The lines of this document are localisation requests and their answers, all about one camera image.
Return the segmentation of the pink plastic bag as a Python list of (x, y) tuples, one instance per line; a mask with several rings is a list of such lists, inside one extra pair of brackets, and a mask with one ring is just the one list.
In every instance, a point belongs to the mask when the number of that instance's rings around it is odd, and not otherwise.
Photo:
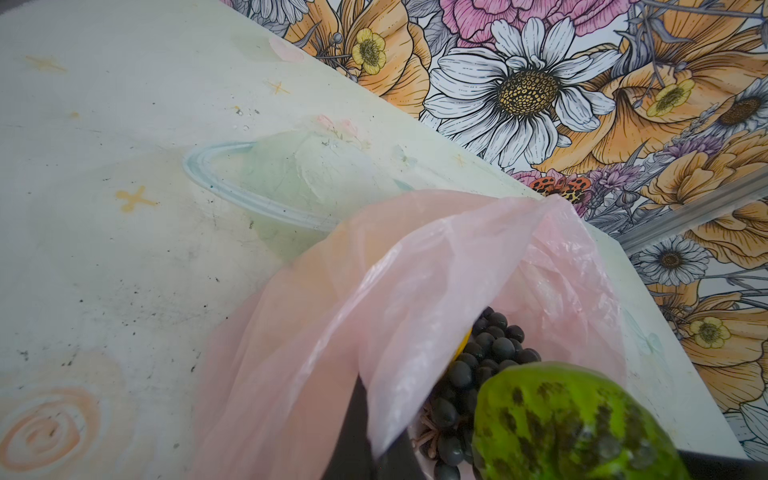
[(557, 197), (417, 190), (341, 223), (212, 332), (192, 479), (318, 479), (358, 377), (382, 454), (486, 307), (547, 360), (626, 380), (620, 302)]

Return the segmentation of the dark fake grape bunch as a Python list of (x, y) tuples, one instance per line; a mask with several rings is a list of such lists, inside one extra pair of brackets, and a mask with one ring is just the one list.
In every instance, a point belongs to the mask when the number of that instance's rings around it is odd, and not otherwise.
[(474, 321), (472, 336), (449, 363), (418, 414), (411, 445), (426, 461), (430, 479), (466, 479), (473, 465), (472, 440), (481, 386), (501, 371), (539, 362), (540, 353), (523, 345), (525, 332), (486, 307)]

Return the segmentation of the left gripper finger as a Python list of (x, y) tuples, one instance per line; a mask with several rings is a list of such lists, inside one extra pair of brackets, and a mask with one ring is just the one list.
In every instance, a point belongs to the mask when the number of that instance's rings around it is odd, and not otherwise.
[(357, 378), (337, 444), (323, 480), (423, 480), (406, 431), (379, 457), (367, 436), (367, 391)]

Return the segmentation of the yellow fake banana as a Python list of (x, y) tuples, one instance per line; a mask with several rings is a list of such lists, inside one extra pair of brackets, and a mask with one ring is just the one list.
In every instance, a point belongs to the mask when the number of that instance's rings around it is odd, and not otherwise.
[(469, 343), (471, 336), (472, 336), (471, 330), (467, 331), (467, 333), (464, 335), (463, 339), (459, 343), (459, 346), (457, 347), (456, 351), (454, 352), (452, 361), (455, 361), (459, 357), (459, 355), (463, 352), (465, 346)]

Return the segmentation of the green fake lime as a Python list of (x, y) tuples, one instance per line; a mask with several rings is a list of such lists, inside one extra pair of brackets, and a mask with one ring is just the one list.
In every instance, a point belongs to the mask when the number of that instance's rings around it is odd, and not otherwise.
[(653, 414), (607, 376), (561, 362), (499, 371), (479, 390), (481, 479), (687, 479)]

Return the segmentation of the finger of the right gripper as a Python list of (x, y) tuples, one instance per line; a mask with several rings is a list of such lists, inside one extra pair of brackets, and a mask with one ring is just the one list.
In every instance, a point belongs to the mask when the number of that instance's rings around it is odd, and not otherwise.
[(768, 480), (766, 461), (739, 459), (679, 450), (691, 479)]

